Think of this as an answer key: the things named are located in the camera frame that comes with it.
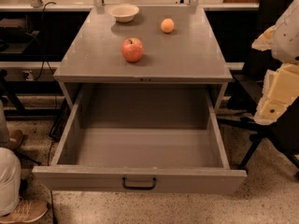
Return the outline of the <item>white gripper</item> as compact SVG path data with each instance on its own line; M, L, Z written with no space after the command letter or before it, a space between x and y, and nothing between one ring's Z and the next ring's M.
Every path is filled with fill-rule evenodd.
M252 43L259 51L270 50L273 45L275 26L266 29ZM299 96L299 66L284 63L277 71L268 70L263 81L260 99L254 121L261 125L276 122Z

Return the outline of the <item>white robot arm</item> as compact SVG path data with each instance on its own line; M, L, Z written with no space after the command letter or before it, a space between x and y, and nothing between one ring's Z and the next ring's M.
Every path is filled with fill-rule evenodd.
M293 0L275 25L265 30L251 45L270 50L282 62L276 71L267 70L254 121L261 125L276 122L299 97L299 0Z

